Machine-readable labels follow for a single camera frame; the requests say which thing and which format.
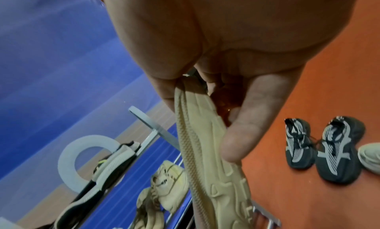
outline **white curved shape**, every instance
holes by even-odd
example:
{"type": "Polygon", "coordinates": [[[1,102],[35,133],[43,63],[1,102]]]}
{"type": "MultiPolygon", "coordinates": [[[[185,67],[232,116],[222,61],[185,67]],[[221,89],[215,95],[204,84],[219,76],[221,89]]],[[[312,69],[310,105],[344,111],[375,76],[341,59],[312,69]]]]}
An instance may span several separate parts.
{"type": "Polygon", "coordinates": [[[75,160],[82,151],[94,146],[105,148],[114,153],[119,148],[120,143],[101,135],[84,136],[67,145],[59,156],[58,173],[63,182],[77,193],[80,193],[89,181],[79,176],[75,169],[75,160]]]}

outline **tan shoe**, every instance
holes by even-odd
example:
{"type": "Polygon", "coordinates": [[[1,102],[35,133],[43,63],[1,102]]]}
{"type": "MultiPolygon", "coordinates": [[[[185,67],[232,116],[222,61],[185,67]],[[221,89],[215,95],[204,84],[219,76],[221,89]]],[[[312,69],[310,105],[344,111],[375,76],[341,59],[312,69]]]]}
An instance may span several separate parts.
{"type": "Polygon", "coordinates": [[[189,190],[185,170],[171,161],[164,161],[151,179],[152,196],[162,207],[175,213],[189,190]]]}
{"type": "Polygon", "coordinates": [[[175,89],[177,132],[193,203],[196,225],[208,229],[251,229],[251,193],[241,165],[220,157],[226,132],[214,103],[196,78],[182,78],[175,89]]]}
{"type": "Polygon", "coordinates": [[[163,229],[165,225],[160,205],[152,198],[151,188],[141,191],[136,202],[136,217],[132,223],[133,229],[163,229]]]}

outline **orange surface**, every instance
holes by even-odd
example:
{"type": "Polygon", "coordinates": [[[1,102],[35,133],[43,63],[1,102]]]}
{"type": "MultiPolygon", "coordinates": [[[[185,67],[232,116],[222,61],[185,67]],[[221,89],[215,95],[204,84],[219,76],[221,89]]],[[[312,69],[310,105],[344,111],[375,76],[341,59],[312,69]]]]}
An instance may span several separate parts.
{"type": "MultiPolygon", "coordinates": [[[[272,127],[243,161],[252,197],[283,229],[380,228],[380,176],[367,171],[349,186],[323,181],[315,165],[295,171],[285,159],[286,117],[311,124],[321,138],[337,115],[363,121],[359,145],[380,141],[380,0],[358,0],[349,26],[306,67],[272,127]]],[[[257,228],[266,228],[258,220],[257,228]]]]}

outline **red floor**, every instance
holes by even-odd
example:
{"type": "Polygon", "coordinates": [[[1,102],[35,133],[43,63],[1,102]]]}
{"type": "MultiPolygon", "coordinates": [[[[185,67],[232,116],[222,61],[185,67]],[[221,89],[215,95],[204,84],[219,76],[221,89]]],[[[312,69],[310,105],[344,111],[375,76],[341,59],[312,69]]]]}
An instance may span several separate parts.
{"type": "MultiPolygon", "coordinates": [[[[283,229],[380,228],[380,177],[363,171],[349,186],[323,181],[315,166],[291,170],[285,160],[286,117],[307,120],[320,138],[337,115],[367,127],[359,145],[380,141],[380,0],[359,0],[350,25],[306,67],[261,143],[243,161],[252,197],[283,229]]],[[[258,228],[266,228],[259,220],[258,228]]]]}

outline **black and gray shoe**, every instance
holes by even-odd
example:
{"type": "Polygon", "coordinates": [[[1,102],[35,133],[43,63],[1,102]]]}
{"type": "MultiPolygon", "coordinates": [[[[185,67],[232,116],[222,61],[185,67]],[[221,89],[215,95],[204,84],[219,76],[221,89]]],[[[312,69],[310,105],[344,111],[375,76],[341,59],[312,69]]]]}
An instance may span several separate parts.
{"type": "Polygon", "coordinates": [[[326,126],[318,149],[319,175],[330,182],[349,184],[361,172],[355,144],[363,137],[363,122],[353,117],[337,116],[326,126]]]}
{"type": "Polygon", "coordinates": [[[285,119],[286,160],[295,169],[308,169],[314,164],[316,151],[310,140],[310,125],[298,118],[285,119]]]}

